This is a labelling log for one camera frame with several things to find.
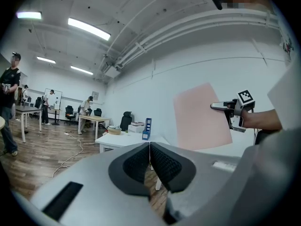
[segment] hat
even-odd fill
[[[17,57],[19,61],[21,60],[21,55],[16,52],[13,52],[13,57]]]

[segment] pink paper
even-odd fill
[[[174,98],[179,147],[198,150],[232,143],[224,112],[210,108],[214,102],[219,100],[209,83]]]

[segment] ceiling light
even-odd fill
[[[55,64],[55,61],[54,61],[54,60],[51,60],[51,59],[41,58],[41,57],[37,57],[37,59]]]
[[[42,14],[40,12],[19,12],[17,13],[17,17],[42,19]]]
[[[89,72],[89,71],[86,71],[86,70],[79,69],[79,68],[77,68],[77,67],[71,66],[71,69],[79,70],[79,71],[82,71],[82,72],[84,72],[84,73],[88,73],[88,74],[93,75],[93,73],[91,73],[91,72]]]
[[[74,26],[74,27],[77,27],[77,28],[80,28],[82,30],[85,30],[87,32],[90,32],[98,37],[101,37],[103,38],[104,40],[109,40],[110,38],[110,34],[99,29],[99,28],[96,28],[94,26],[91,26],[91,25],[88,25],[86,23],[83,23],[79,20],[75,20],[73,18],[69,18],[68,19],[68,24],[71,25],[71,26]]]

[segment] wooden table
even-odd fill
[[[104,121],[104,126],[108,126],[110,123],[110,118],[103,118],[100,116],[95,115],[80,115],[80,118],[93,121],[93,130],[95,130],[95,140],[98,138],[98,123]]]
[[[57,111],[60,112],[60,111],[62,111],[62,110],[60,110],[60,109],[51,109],[51,110],[52,110],[52,111],[55,111],[55,122],[53,122],[52,125],[54,125],[54,126],[59,126],[60,124],[56,122],[56,112],[57,112]]]
[[[0,130],[5,126],[5,120],[0,116]]]
[[[142,133],[125,133],[124,131],[121,132],[120,135],[113,135],[113,134],[106,134],[101,138],[95,140],[96,143],[99,143],[99,152],[105,152],[106,148],[109,149],[117,149],[124,146],[135,145],[138,143],[144,142],[161,142],[164,144],[169,145],[169,143],[162,137],[158,135],[150,135],[148,140],[142,140]],[[158,178],[156,183],[156,190],[160,190],[161,188],[161,181]]]
[[[40,131],[42,131],[42,110],[35,108],[35,107],[29,107],[25,105],[17,105],[16,106],[16,113],[21,114],[21,132],[22,132],[22,139],[25,143],[25,133],[24,133],[24,115],[25,115],[25,128],[27,128],[27,114],[29,113],[40,113]]]

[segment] pants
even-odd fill
[[[4,146],[9,153],[13,153],[14,151],[18,150],[18,146],[16,142],[13,140],[13,135],[10,132],[10,128],[8,124],[10,118],[10,112],[11,112],[10,108],[0,106],[0,115],[5,120],[5,126],[1,130]]]
[[[80,115],[87,115],[87,113],[85,112],[80,112]],[[81,131],[84,129],[86,124],[86,119],[83,118],[79,118],[79,133],[81,133]]]
[[[48,107],[47,105],[43,105],[42,107],[42,123],[48,124]]]

